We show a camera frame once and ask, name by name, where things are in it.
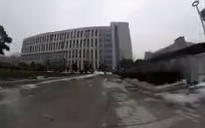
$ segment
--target wet road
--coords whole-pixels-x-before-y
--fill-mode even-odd
[[[33,95],[0,105],[0,128],[100,128],[106,106],[103,80],[42,85]]]

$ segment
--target snow patch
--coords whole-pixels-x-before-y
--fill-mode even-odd
[[[120,84],[120,83],[115,83],[115,82],[110,82],[110,81],[103,81],[103,86],[107,89],[119,89],[123,92],[128,92],[126,89],[125,89],[125,86],[123,84]]]
[[[32,89],[36,89],[36,88],[38,88],[38,86],[36,84],[26,84],[26,85],[21,86],[22,90],[32,90]]]
[[[205,99],[205,83],[195,85],[191,93],[160,93],[167,102],[178,103],[178,104],[198,104]]]
[[[44,79],[44,76],[38,76],[37,79],[38,80]]]

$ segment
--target overcast sky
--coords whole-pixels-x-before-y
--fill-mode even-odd
[[[0,25],[13,38],[9,54],[20,52],[25,37],[69,28],[130,24],[134,58],[156,51],[179,36],[204,40],[193,0],[0,0]],[[200,8],[205,0],[200,0]]]

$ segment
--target window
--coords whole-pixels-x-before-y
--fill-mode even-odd
[[[70,37],[71,37],[71,38],[73,37],[73,32],[71,32],[71,35],[70,35]]]
[[[90,39],[87,39],[87,47],[90,45]]]
[[[91,47],[93,47],[93,39],[91,39]]]
[[[77,38],[79,38],[79,31],[77,32]]]
[[[74,51],[74,50],[72,50],[72,58],[74,58],[74,53],[75,53],[75,51]]]
[[[95,39],[95,47],[97,48],[97,39]]]
[[[43,44],[41,45],[41,51],[44,51],[44,45]]]
[[[58,43],[56,43],[55,49],[58,49]]]
[[[80,40],[80,43],[79,43],[80,48],[82,48],[82,42],[83,42],[83,40]]]
[[[75,48],[75,43],[76,43],[76,42],[75,42],[75,40],[74,40],[74,41],[73,41],[73,48]]]
[[[78,50],[76,50],[76,58],[78,58]]]
[[[32,46],[30,46],[30,52],[32,51]]]
[[[36,46],[35,46],[35,52],[37,52],[37,49],[38,49],[38,46],[36,45]]]
[[[79,58],[82,56],[82,50],[79,50]]]
[[[48,51],[48,44],[46,44],[46,51]]]
[[[83,58],[85,58],[85,57],[86,57],[86,50],[83,49]]]
[[[95,36],[97,36],[97,34],[98,34],[98,30],[96,30],[96,32],[95,32]]]
[[[79,60],[79,69],[81,68],[81,61]]]
[[[79,47],[79,40],[76,41],[76,48]]]
[[[70,40],[70,42],[69,42],[69,48],[71,48],[72,47],[72,41]]]
[[[54,43],[54,46],[53,46],[53,50],[55,50],[55,43]]]
[[[93,58],[93,49],[91,49],[91,58]]]
[[[66,41],[66,48],[68,48],[69,47],[69,42],[68,41]]]
[[[67,39],[69,38],[69,33],[67,33]]]
[[[49,41],[49,36],[47,36],[47,42]]]
[[[86,56],[87,56],[87,58],[89,58],[89,49],[87,49],[87,51],[86,51]]]
[[[83,43],[84,47],[86,47],[86,39],[84,39],[84,43]]]
[[[51,35],[51,36],[50,36],[50,41],[52,41],[52,40],[53,40],[53,37],[54,37],[54,35]]]
[[[71,51],[69,51],[69,58],[71,58]]]
[[[83,37],[83,31],[81,31],[80,36]]]
[[[95,58],[97,59],[97,49],[95,49]]]
[[[92,36],[92,37],[94,36],[94,30],[91,31],[91,36]]]

